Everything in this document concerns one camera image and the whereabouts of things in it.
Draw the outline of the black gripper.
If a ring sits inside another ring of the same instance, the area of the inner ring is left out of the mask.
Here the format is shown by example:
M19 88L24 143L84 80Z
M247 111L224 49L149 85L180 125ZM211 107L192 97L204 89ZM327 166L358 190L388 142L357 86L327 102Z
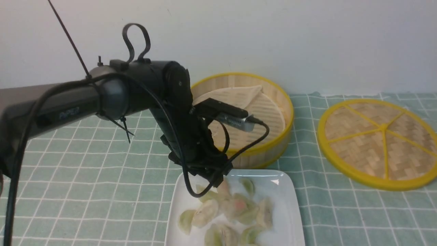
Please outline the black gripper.
M206 122L189 111L172 106L166 106L166 109L172 124L161 108L150 111L163 132L162 142L171 151L169 159L180 166L185 164L190 174L199 175L218 187L223 176L231 170L231 164L228 164L227 155L214 146Z

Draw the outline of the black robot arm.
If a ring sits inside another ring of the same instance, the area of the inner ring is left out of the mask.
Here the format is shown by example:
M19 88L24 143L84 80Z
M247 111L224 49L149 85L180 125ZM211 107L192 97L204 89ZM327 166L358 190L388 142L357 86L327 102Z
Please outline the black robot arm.
M169 159L218 187L232 169L214 146L207 112L193 106L190 75L175 61L135 61L98 66L92 79L1 90L1 174L11 178L26 126L34 138L91 115L103 120L150 110L161 128Z

